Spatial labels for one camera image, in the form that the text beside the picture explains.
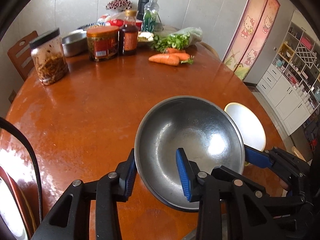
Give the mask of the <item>person's right hand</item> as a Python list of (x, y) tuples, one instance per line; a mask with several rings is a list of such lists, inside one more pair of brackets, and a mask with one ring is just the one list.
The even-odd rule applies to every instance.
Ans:
[(287, 183), (285, 183), (285, 181), (283, 181), (282, 179), (280, 179), (279, 180), (279, 183), (280, 183), (280, 185), (281, 185), (281, 187), (284, 189), (284, 190), (286, 190), (286, 191), (288, 191), (289, 190), (289, 185), (287, 184)]

